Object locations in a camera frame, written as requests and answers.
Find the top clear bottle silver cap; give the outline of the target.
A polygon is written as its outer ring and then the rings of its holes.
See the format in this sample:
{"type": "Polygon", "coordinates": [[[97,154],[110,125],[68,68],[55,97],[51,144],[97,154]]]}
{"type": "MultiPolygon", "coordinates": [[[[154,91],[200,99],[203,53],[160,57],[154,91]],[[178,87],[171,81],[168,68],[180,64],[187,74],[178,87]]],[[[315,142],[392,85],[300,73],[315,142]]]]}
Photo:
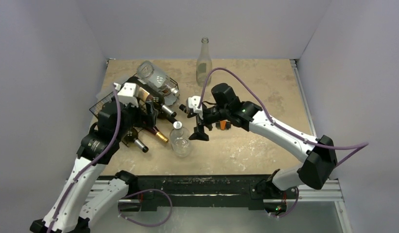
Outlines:
{"type": "Polygon", "coordinates": [[[165,96],[179,96],[177,82],[152,62],[142,62],[137,68],[137,75],[159,93],[164,94],[165,96]]]}

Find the dark bottle grey foil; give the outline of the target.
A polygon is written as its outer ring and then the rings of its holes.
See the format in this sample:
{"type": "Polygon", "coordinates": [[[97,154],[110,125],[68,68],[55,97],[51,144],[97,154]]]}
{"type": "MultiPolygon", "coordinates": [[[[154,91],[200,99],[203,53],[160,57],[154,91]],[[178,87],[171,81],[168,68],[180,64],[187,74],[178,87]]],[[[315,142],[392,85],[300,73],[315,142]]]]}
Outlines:
{"type": "Polygon", "coordinates": [[[136,145],[143,153],[147,153],[149,148],[139,139],[139,133],[135,128],[131,128],[121,140],[127,147],[131,144],[136,145]]]}

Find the dark bottle black cap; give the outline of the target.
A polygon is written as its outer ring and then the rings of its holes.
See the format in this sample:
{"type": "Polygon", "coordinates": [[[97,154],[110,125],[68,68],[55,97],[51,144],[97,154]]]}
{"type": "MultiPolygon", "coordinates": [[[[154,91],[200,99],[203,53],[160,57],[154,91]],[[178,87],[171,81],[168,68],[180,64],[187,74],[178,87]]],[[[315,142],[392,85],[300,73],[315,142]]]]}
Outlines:
{"type": "Polygon", "coordinates": [[[175,117],[170,116],[170,115],[166,114],[166,113],[163,112],[163,111],[160,111],[160,112],[158,113],[157,119],[167,120],[167,121],[171,124],[171,126],[172,126],[173,129],[174,129],[174,123],[177,122],[177,119],[176,119],[175,117]]]}

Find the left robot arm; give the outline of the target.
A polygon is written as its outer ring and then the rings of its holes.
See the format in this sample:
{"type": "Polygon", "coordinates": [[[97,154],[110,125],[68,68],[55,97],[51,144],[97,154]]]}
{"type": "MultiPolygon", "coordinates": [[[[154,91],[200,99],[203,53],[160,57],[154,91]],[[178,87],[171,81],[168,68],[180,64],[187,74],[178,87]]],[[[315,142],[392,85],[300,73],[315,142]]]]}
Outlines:
{"type": "Polygon", "coordinates": [[[119,101],[103,104],[97,122],[89,129],[77,151],[72,172],[53,205],[43,217],[32,222],[33,233],[88,233],[96,221],[117,201],[138,193],[137,176],[120,171],[108,186],[86,202],[95,181],[119,150],[120,142],[133,127],[151,124],[149,115],[119,101]]]}

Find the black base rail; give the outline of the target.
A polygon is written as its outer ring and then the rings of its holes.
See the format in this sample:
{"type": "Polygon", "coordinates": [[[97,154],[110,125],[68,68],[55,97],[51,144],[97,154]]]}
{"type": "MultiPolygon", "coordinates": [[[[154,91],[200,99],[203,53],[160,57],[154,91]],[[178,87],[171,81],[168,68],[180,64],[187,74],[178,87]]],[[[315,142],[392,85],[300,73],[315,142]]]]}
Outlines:
{"type": "Polygon", "coordinates": [[[225,207],[285,213],[287,202],[296,199],[296,187],[280,191],[270,175],[133,175],[124,171],[111,176],[124,180],[129,196],[120,201],[127,211],[156,211],[159,207],[225,207]]]}

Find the clear round bottle silver cap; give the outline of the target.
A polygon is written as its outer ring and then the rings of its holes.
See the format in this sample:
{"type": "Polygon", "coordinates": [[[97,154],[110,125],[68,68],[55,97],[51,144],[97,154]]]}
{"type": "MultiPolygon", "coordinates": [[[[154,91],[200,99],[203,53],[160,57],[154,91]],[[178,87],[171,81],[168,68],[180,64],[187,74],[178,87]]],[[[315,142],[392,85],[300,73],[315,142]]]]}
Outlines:
{"type": "Polygon", "coordinates": [[[192,146],[189,136],[189,130],[183,126],[181,121],[173,123],[173,129],[170,132],[170,143],[178,157],[183,158],[190,155],[192,146]]]}

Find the red wine bottle gold foil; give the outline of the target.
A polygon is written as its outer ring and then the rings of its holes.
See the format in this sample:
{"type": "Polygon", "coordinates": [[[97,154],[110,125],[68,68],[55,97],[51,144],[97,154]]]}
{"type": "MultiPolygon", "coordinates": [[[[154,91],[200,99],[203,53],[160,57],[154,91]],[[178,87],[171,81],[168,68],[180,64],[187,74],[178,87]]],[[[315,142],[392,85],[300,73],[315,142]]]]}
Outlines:
{"type": "Polygon", "coordinates": [[[143,126],[142,128],[144,130],[150,132],[151,134],[153,134],[156,138],[158,138],[163,143],[169,142],[168,137],[166,135],[164,135],[156,126],[153,126],[153,127],[143,126]]]}

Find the dark green bottle silver foil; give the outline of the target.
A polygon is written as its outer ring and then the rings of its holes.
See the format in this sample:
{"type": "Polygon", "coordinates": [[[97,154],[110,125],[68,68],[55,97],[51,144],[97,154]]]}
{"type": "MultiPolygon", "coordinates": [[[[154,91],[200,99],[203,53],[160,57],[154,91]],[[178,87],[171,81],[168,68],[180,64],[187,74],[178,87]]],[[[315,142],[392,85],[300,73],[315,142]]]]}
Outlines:
{"type": "Polygon", "coordinates": [[[165,104],[164,97],[150,87],[150,85],[148,85],[146,82],[137,78],[136,76],[130,77],[127,81],[130,83],[135,83],[139,87],[137,98],[140,101],[151,101],[155,109],[161,110],[171,117],[176,116],[176,112],[165,104]]]}

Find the clear flat bottle black cap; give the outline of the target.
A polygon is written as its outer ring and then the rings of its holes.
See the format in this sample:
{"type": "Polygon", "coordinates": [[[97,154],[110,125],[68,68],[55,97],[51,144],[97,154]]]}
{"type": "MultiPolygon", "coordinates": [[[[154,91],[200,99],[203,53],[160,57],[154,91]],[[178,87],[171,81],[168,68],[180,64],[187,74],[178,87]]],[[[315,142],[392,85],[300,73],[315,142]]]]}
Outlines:
{"type": "Polygon", "coordinates": [[[186,101],[187,101],[186,98],[168,95],[164,97],[164,105],[162,109],[167,112],[174,112],[176,111],[176,109],[179,109],[184,112],[186,111],[187,108],[186,101]]]}

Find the orange hex key set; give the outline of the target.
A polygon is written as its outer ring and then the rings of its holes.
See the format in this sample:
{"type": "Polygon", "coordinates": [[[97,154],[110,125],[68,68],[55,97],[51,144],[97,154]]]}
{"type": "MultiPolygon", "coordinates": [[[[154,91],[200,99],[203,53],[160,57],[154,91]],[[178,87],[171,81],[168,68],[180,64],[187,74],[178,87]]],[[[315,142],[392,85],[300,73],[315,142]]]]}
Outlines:
{"type": "Polygon", "coordinates": [[[229,130],[231,128],[231,123],[229,121],[222,120],[222,121],[219,121],[216,124],[216,126],[217,126],[218,129],[220,129],[222,131],[223,130],[229,130]]]}

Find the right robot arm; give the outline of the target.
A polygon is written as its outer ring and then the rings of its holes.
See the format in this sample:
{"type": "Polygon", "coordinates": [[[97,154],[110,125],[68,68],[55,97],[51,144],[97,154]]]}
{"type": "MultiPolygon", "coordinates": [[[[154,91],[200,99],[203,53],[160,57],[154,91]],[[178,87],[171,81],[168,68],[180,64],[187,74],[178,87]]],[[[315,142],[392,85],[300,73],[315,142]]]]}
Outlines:
{"type": "Polygon", "coordinates": [[[312,189],[322,189],[337,165],[331,138],[326,135],[316,138],[275,118],[269,119],[257,104],[240,101],[233,88],[226,83],[214,86],[211,93],[216,103],[210,108],[200,103],[199,96],[189,97],[186,104],[179,105],[179,109],[189,118],[196,119],[190,140],[208,141],[204,128],[211,129],[213,123],[226,120],[235,127],[271,140],[301,162],[294,168],[273,173],[266,184],[269,196],[277,198],[286,189],[303,184],[312,189]]]}

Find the tall clear bottle no cap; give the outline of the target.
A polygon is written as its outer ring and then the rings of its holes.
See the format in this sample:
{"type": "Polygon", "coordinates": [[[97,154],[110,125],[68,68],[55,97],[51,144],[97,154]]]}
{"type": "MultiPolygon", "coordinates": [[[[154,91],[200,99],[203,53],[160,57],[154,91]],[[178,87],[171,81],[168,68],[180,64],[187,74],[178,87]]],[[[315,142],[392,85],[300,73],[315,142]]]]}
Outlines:
{"type": "Polygon", "coordinates": [[[205,84],[207,76],[212,70],[212,60],[208,49],[209,39],[203,37],[201,43],[201,51],[196,62],[196,82],[198,86],[203,86],[205,84]]]}

